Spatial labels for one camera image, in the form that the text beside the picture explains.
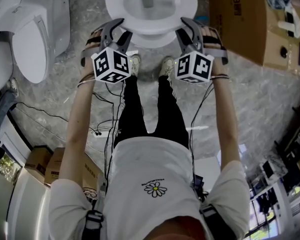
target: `toilet seat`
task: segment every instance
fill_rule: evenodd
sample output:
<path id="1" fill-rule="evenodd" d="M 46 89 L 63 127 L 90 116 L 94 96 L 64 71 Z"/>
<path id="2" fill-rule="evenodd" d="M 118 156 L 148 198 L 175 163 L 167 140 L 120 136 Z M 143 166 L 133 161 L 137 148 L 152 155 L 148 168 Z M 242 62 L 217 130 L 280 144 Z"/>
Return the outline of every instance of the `toilet seat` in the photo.
<path id="1" fill-rule="evenodd" d="M 145 20 L 129 14 L 123 6 L 123 0 L 105 0 L 106 8 L 111 18 L 124 18 L 124 22 L 120 27 L 140 35 L 167 34 L 168 32 L 175 31 L 183 26 L 180 19 L 181 17 L 193 18 L 195 16 L 198 0 L 174 1 L 175 12 L 173 15 L 158 20 Z"/>
<path id="2" fill-rule="evenodd" d="M 39 18 L 29 21 L 12 37 L 15 61 L 22 74 L 32 83 L 46 78 L 50 67 L 48 34 Z"/>

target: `daisy print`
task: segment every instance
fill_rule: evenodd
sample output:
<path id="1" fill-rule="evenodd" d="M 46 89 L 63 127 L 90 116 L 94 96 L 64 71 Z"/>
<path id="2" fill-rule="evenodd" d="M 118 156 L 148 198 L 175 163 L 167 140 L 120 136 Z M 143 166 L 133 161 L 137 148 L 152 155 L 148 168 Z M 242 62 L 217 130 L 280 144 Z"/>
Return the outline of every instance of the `daisy print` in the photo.
<path id="1" fill-rule="evenodd" d="M 162 197 L 167 191 L 166 187 L 160 186 L 160 182 L 150 183 L 145 186 L 144 191 L 146 191 L 149 195 L 152 195 L 153 198 Z"/>

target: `marble floor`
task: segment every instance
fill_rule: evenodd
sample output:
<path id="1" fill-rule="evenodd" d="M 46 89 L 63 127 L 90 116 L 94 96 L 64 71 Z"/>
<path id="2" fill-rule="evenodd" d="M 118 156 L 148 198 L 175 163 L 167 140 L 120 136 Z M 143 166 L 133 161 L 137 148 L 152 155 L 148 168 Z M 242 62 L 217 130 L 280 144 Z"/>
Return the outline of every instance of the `marble floor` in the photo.
<path id="1" fill-rule="evenodd" d="M 39 84 L 32 84 L 23 77 L 17 66 L 13 72 L 19 82 L 20 101 L 66 119 L 69 118 L 80 77 L 80 53 L 89 33 L 110 20 L 105 0 L 69 1 L 70 45 L 65 53 L 56 58 L 47 79 Z M 199 0 L 197 15 L 209 15 L 209 0 Z M 142 57 L 138 88 L 145 124 L 147 130 L 152 132 L 158 120 L 156 69 L 163 57 L 170 55 L 176 58 L 181 51 L 176 40 L 159 49 L 144 49 L 130 44 L 128 50 L 138 50 Z M 271 154 L 274 141 L 280 139 L 293 114 L 291 107 L 300 103 L 300 77 L 262 68 L 231 52 L 228 67 L 239 123 L 239 143 L 245 144 L 247 149 L 242 161 L 249 175 L 254 173 L 263 157 Z M 177 81 L 173 76 L 172 83 L 186 127 L 190 127 L 208 84 L 191 85 Z M 120 83 L 110 86 L 116 94 L 120 93 L 121 88 Z M 113 101 L 117 110 L 119 97 L 109 94 L 104 83 L 97 82 L 94 91 Z M 22 104 L 18 104 L 12 114 L 32 145 L 48 145 L 51 149 L 65 145 L 67 122 L 62 119 L 47 116 Z M 98 123 L 111 118 L 110 105 L 93 98 L 90 126 L 95 128 Z M 110 124 L 111 122 L 102 124 L 102 131 L 109 129 Z M 194 131 L 195 158 L 216 156 L 220 146 L 214 92 L 205 101 L 194 126 L 202 127 Z M 88 135 L 86 152 L 101 168 L 104 167 L 105 142 L 106 138 L 95 138 L 91 133 Z"/>

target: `shoulder strap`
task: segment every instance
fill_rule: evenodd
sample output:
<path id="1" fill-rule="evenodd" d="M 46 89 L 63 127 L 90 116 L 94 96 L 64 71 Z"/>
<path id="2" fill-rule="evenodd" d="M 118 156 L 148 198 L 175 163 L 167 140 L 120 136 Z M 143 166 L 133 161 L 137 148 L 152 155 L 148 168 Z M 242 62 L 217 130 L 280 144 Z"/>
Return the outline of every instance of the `shoulder strap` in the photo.
<path id="1" fill-rule="evenodd" d="M 205 223 L 207 224 L 214 240 L 237 240 L 236 234 L 226 224 L 224 219 L 217 212 L 216 208 L 208 205 L 205 208 L 200 208 Z"/>
<path id="2" fill-rule="evenodd" d="M 85 216 L 85 227 L 82 233 L 82 240 L 107 240 L 106 221 L 104 220 L 104 215 L 100 212 L 104 209 L 105 196 L 106 183 L 102 179 L 101 187 L 97 192 L 96 204 Z"/>

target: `hand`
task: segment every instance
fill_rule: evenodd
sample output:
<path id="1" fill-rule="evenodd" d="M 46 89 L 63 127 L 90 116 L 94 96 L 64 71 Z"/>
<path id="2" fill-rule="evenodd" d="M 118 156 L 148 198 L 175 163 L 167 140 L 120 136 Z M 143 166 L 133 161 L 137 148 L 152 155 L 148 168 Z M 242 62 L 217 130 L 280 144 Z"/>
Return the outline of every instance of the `hand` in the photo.
<path id="1" fill-rule="evenodd" d="M 92 33 L 91 36 L 89 37 L 89 39 L 100 37 L 100 35 L 101 35 L 101 30 L 99 30 L 95 33 Z M 90 48 L 99 47 L 99 46 L 100 46 L 99 42 L 91 42 L 85 46 L 85 49 L 90 49 Z M 85 66 L 81 72 L 81 78 L 84 78 L 85 76 L 87 76 L 93 72 L 94 72 L 93 61 L 90 57 L 86 57 L 85 58 Z"/>
<path id="2" fill-rule="evenodd" d="M 201 28 L 201 33 L 203 36 L 218 38 L 217 34 L 213 31 L 210 31 L 210 29 L 207 26 Z M 208 43 L 205 44 L 204 47 L 212 49 L 221 49 L 221 45 L 218 43 Z M 222 63 L 222 58 L 216 57 L 213 61 L 211 75 L 216 76 L 220 74 L 227 74 L 227 69 Z"/>

